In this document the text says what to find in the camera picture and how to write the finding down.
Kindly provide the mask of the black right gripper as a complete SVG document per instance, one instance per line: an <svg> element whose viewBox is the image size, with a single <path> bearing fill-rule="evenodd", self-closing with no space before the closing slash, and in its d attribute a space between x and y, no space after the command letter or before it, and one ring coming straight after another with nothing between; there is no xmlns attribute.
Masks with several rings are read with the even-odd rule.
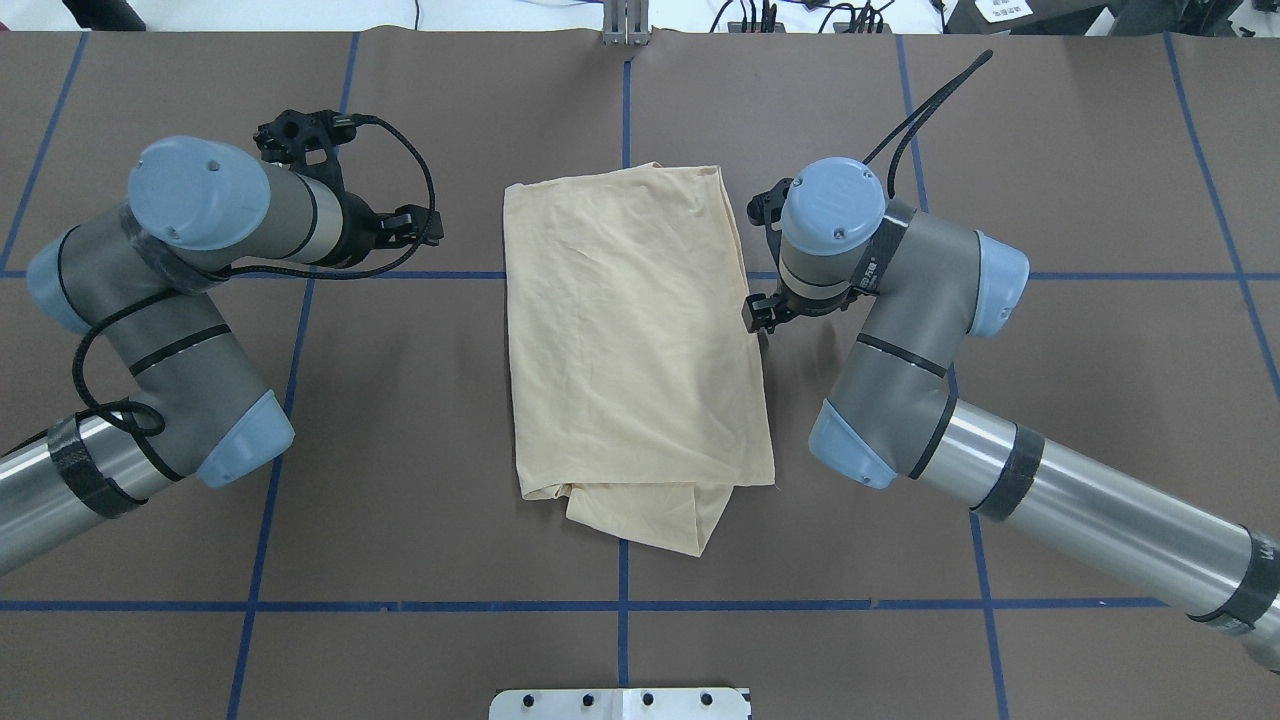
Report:
<svg viewBox="0 0 1280 720"><path fill-rule="evenodd" d="M805 299L783 284L773 293L751 293L742 305L742 323L748 333L773 333L777 325L799 316L823 316L844 311L851 304L851 290L842 290L829 299Z"/></svg>

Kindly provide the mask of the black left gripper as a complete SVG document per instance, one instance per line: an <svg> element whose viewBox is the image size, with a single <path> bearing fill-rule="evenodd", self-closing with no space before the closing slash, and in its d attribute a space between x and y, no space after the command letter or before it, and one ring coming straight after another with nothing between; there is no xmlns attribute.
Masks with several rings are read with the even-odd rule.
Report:
<svg viewBox="0 0 1280 720"><path fill-rule="evenodd" d="M374 211L358 195L337 195L342 231L335 245L335 268L362 263L371 251L407 249L416 243L438 246L444 238L443 219L434 208L404 205L390 213Z"/></svg>

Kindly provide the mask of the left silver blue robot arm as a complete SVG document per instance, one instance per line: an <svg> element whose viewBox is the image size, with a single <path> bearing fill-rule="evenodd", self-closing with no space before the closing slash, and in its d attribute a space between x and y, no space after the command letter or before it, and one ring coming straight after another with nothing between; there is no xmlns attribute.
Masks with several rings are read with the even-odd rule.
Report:
<svg viewBox="0 0 1280 720"><path fill-rule="evenodd" d="M223 487L284 454L294 428L209 291L259 272L353 281L371 249L442 240L425 206L370 211L320 179L237 146L172 136L147 146L123 201L42 249L33 301L79 337L83 409L3 457L3 570L187 477Z"/></svg>

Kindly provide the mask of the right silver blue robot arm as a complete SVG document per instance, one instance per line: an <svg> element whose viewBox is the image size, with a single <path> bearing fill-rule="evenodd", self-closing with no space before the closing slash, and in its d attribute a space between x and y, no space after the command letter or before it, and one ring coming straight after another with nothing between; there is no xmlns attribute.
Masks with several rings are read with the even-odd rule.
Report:
<svg viewBox="0 0 1280 720"><path fill-rule="evenodd" d="M746 214L778 281L750 331L869 307L809 437L826 466L937 489L1277 671L1277 400L1242 322L1175 314L1224 282L1051 281L851 158Z"/></svg>

